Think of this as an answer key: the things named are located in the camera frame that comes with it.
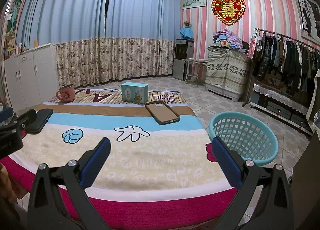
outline covered cabinet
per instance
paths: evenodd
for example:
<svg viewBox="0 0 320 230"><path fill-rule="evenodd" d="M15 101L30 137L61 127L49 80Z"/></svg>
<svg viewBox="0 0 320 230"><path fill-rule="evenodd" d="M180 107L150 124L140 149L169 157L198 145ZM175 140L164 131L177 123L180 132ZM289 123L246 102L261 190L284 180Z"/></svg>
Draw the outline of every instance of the covered cabinet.
<svg viewBox="0 0 320 230"><path fill-rule="evenodd" d="M4 72L15 112L41 104L59 90L54 44L10 57L4 61Z"/></svg>
<svg viewBox="0 0 320 230"><path fill-rule="evenodd" d="M246 56L235 50L209 47L205 89L237 102L246 90L250 73Z"/></svg>

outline brown stripe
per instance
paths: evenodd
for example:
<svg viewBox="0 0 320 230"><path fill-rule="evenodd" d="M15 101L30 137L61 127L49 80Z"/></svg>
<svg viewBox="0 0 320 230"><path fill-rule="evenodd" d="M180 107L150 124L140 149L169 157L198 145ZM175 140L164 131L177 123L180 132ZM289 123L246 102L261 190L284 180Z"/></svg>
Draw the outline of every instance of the brown stripe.
<svg viewBox="0 0 320 230"><path fill-rule="evenodd" d="M55 113L70 113L78 115L110 115L110 116L151 116L146 108L142 107L102 107L102 106L78 106L78 105L44 105L35 107L40 109L51 108ZM194 115L188 106L171 107L178 115Z"/></svg>

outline blue cartoon fist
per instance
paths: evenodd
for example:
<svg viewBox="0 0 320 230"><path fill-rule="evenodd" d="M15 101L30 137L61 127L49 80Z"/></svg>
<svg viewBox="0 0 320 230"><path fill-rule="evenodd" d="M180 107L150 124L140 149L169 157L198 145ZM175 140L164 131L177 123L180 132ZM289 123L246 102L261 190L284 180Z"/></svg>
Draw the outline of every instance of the blue cartoon fist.
<svg viewBox="0 0 320 230"><path fill-rule="evenodd" d="M69 144L77 143L83 137L83 131L80 129L70 129L62 134L63 141Z"/></svg>

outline box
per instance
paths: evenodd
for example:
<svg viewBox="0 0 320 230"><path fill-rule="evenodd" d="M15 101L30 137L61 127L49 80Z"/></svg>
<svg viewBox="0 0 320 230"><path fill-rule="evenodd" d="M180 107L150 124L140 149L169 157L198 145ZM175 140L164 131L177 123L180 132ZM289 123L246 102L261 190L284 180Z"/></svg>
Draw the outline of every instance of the box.
<svg viewBox="0 0 320 230"><path fill-rule="evenodd" d="M148 84L126 82L121 85L124 101L145 103L148 101Z"/></svg>

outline white cartoon hand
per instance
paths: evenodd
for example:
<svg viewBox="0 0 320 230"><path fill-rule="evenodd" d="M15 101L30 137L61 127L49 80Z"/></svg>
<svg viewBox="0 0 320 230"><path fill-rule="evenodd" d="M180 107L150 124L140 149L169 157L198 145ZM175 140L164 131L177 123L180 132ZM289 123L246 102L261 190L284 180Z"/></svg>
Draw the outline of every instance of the white cartoon hand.
<svg viewBox="0 0 320 230"><path fill-rule="evenodd" d="M122 132L122 134L117 138L118 142L121 142L131 136L131 141L136 142L140 139L140 135L150 136L150 133L144 131L139 126L129 125L125 128L115 128L115 131Z"/></svg>

